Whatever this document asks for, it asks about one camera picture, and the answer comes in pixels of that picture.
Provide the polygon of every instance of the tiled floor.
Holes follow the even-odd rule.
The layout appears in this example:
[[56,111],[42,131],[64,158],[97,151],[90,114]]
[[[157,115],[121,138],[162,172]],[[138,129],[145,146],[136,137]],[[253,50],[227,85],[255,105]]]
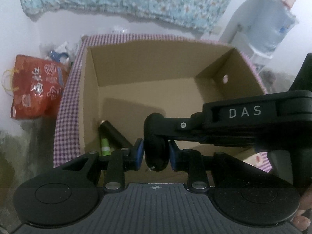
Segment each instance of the tiled floor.
[[25,132],[20,137],[0,134],[0,225],[9,232],[20,224],[12,200],[15,189],[53,168],[55,121],[37,119],[21,126]]

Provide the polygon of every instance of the open box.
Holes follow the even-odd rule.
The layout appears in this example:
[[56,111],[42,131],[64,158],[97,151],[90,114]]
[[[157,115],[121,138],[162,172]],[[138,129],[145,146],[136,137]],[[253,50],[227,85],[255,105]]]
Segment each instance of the open box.
[[[87,48],[80,80],[81,154],[100,152],[101,120],[110,121],[134,144],[143,138],[143,123],[151,113],[188,118],[202,111],[204,103],[263,94],[236,49],[191,41],[140,40]],[[246,150],[194,142],[177,144],[203,155],[216,151],[237,155]],[[170,167],[161,173],[145,172],[145,168],[143,161],[139,172],[126,173],[126,181],[183,182],[186,178]]]

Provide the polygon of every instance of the red bag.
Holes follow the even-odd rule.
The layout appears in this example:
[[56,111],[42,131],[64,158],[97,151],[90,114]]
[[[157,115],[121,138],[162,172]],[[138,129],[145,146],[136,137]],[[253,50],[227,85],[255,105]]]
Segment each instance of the red bag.
[[17,55],[12,78],[11,117],[57,117],[69,72],[61,63]]

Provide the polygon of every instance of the gray ridged surface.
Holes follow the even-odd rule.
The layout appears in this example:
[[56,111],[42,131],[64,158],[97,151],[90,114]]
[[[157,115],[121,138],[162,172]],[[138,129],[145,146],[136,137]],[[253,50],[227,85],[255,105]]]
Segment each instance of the gray ridged surface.
[[222,216],[205,195],[192,194],[183,184],[130,184],[106,195],[84,220],[59,229],[23,225],[16,234],[299,234],[290,223],[251,228]]

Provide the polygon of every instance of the green marker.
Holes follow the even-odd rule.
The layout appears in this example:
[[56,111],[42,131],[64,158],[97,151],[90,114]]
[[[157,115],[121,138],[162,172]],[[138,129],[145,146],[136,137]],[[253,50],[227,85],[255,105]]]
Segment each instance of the green marker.
[[102,152],[102,156],[110,155],[110,145],[106,138],[101,140],[101,152]]

